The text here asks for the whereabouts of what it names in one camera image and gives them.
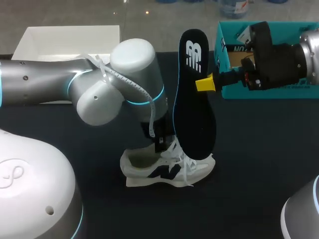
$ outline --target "screw hole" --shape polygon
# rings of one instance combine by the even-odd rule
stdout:
[[[53,207],[51,207],[51,206],[47,206],[47,207],[45,208],[45,211],[46,211],[46,213],[47,213],[48,215],[50,215],[50,216],[52,216],[52,215],[54,214],[54,209],[53,209]]]

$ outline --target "white box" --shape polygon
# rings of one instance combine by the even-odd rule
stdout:
[[[119,43],[119,26],[28,27],[12,60],[64,61],[89,54],[99,55],[108,64],[112,50]]]

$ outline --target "shoe sole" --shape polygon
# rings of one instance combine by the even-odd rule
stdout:
[[[188,183],[190,185],[193,185],[194,183],[199,182],[200,180],[204,179],[205,177],[207,177],[214,169],[215,167],[215,162],[214,162],[214,166],[211,168],[211,170],[209,172],[207,172],[206,174],[194,178],[192,180],[188,180]],[[168,183],[174,187],[177,188],[182,188],[182,187],[186,187],[188,186],[185,182],[183,181],[173,181],[173,180],[169,180],[169,179],[164,179],[164,178],[126,178],[126,186],[127,187],[144,187],[144,186],[149,186],[151,184],[154,183]]]
[[[192,50],[195,44],[199,49]],[[186,53],[187,49],[190,52],[197,50],[200,54],[198,68],[191,64],[194,59]],[[207,77],[208,62],[209,43],[205,33],[198,29],[184,32],[179,42],[179,76],[172,117],[180,146],[194,160],[207,158],[216,140],[216,119],[207,92],[198,92],[195,83]]]

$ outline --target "shoe tongue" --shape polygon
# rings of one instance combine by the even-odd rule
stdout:
[[[161,153],[160,155],[164,158],[177,158],[182,154],[182,149],[178,143],[178,140],[175,139],[170,147]]]

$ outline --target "cable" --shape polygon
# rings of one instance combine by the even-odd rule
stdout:
[[[109,74],[115,76],[116,78],[124,81],[125,83],[129,84],[130,86],[134,87],[136,90],[138,90],[141,94],[145,96],[147,101],[150,103],[151,107],[151,117],[150,117],[150,125],[149,125],[149,134],[152,138],[155,137],[154,133],[154,120],[155,120],[155,114],[156,114],[156,109],[155,109],[155,103],[153,101],[153,98],[149,95],[149,93],[144,90],[140,85],[136,84],[134,81],[131,81],[130,79],[126,78],[125,76],[122,76],[121,74],[117,73],[116,71],[112,70],[111,68],[107,67],[104,65],[102,59],[97,55],[97,59],[95,60],[92,56],[84,54],[80,55],[78,58],[86,58],[89,61],[91,61],[97,68],[100,68],[103,74],[103,77],[107,78],[107,82],[110,83],[107,75],[105,72],[108,72]]]

